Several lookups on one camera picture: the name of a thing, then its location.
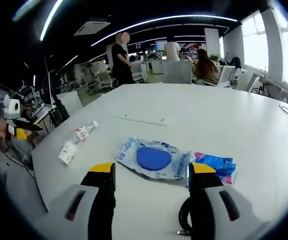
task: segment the floor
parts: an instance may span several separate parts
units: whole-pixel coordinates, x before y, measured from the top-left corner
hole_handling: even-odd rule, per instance
[[[151,72],[147,73],[148,79],[147,83],[156,84],[162,82],[162,74],[152,74]],[[106,88],[100,92],[87,92],[86,88],[80,87],[77,89],[77,94],[80,99],[80,102],[83,107],[88,105],[89,103],[93,102],[94,100],[98,99],[100,96],[102,96],[105,93],[108,93],[110,91],[109,88]]]

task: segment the ceiling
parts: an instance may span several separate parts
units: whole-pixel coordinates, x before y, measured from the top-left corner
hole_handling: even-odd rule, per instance
[[[56,0],[38,1],[38,4],[18,22],[8,21],[3,30],[6,35],[0,38],[0,59],[7,63],[8,73],[12,78],[32,78],[33,74],[44,78],[47,69],[58,71],[74,56],[78,55],[70,65],[83,63],[106,52],[106,46],[115,41],[111,36],[98,44],[93,43],[120,29],[147,20],[175,15],[213,15],[237,20],[206,17],[181,17],[164,19],[138,25],[127,30],[130,42],[136,43],[149,39],[163,38],[168,35],[204,35],[204,28],[217,28],[223,36],[238,25],[240,21],[256,10],[267,8],[265,0],[199,0],[185,4],[165,4],[142,2],[139,6],[130,3],[111,4],[104,1],[63,0],[57,9],[45,37],[40,42],[40,35]],[[22,3],[14,4],[12,11]],[[106,27],[95,34],[74,36],[87,21],[108,22]],[[180,37],[179,41],[204,41],[204,37]],[[149,46],[154,41],[146,42]]]

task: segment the person in black shirt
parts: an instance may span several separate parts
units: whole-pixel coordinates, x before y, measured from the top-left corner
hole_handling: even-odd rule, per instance
[[[132,65],[127,60],[127,52],[122,47],[130,40],[127,32],[116,35],[116,43],[112,46],[113,77],[117,79],[118,85],[133,84]]]

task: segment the blue round sponge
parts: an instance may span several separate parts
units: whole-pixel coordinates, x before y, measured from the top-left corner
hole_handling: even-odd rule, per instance
[[[172,161],[172,156],[167,151],[143,146],[136,151],[138,165],[149,171],[158,171],[165,168]]]

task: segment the white table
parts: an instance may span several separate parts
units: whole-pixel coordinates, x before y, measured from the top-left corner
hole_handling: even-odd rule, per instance
[[[288,208],[288,117],[265,96],[201,85],[133,84],[106,93],[80,109],[32,152],[37,184],[46,204],[88,169],[115,160],[129,136],[167,142],[184,151],[232,157],[233,186],[262,221],[274,221]],[[163,117],[169,126],[120,119],[121,114]],[[78,146],[66,166],[58,153],[70,132],[97,121],[99,128]],[[153,182],[116,164],[114,239],[179,239],[178,212],[189,196],[183,186]]]

